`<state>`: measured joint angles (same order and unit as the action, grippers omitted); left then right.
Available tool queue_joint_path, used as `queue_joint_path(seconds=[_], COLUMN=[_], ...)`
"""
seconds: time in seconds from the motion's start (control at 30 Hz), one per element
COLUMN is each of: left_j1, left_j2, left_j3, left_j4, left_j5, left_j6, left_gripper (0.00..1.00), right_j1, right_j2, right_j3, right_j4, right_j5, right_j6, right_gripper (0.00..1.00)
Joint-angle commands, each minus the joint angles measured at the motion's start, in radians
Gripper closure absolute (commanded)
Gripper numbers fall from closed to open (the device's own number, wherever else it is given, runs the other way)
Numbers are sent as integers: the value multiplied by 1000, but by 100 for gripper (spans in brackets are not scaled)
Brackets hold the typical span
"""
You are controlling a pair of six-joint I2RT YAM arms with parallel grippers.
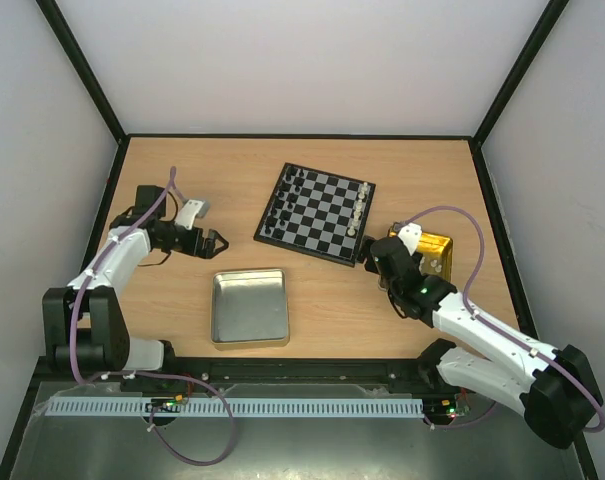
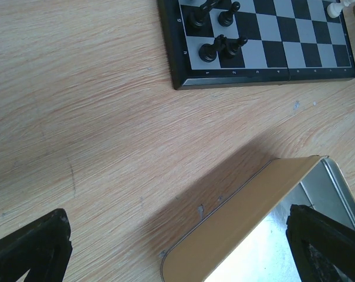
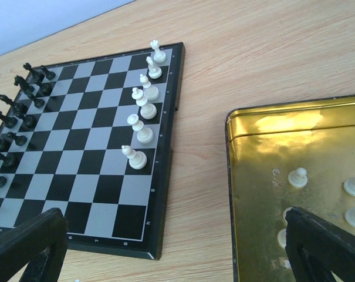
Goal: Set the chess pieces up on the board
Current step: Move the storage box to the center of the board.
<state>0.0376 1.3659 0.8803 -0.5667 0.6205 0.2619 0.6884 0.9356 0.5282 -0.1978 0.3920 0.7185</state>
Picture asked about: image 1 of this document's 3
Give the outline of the black white chess board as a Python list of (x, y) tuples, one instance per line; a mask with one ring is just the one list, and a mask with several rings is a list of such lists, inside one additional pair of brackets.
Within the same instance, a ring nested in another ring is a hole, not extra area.
[(253, 239), (353, 267), (375, 191), (371, 182), (286, 163)]

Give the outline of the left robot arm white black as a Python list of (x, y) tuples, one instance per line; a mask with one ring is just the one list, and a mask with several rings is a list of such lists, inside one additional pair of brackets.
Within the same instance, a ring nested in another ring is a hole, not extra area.
[(229, 243), (195, 221), (209, 204), (179, 199), (170, 188), (141, 185), (134, 204), (115, 217), (104, 245), (66, 286), (50, 288), (42, 299), (46, 362), (84, 382), (84, 372), (158, 371), (170, 345), (130, 335), (119, 296), (153, 251), (209, 260)]

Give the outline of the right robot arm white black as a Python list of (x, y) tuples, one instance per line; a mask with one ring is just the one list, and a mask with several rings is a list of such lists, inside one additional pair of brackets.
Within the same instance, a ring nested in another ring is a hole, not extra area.
[(439, 357), (421, 363), (427, 390), (470, 389), (520, 415), (547, 444), (568, 448), (582, 432), (605, 427), (603, 398), (586, 355), (558, 349), (509, 327), (449, 281), (420, 271), (420, 256), (397, 236), (368, 239), (367, 270), (379, 275), (393, 309), (462, 341), (438, 341)]

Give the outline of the gold metal tin tray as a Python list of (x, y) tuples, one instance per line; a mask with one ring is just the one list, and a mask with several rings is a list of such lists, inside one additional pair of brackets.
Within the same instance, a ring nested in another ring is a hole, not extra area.
[[(388, 236), (397, 236), (406, 224), (394, 223), (388, 230)], [(452, 277), (453, 240), (451, 237), (429, 233), (422, 229), (417, 251), (412, 255), (423, 274), (436, 275), (450, 281)]]

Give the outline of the silver metal tin tray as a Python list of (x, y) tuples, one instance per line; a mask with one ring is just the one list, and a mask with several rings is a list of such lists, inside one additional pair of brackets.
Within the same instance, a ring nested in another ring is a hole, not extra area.
[(289, 340), (283, 270), (225, 271), (213, 276), (211, 342), (216, 349), (282, 347)]

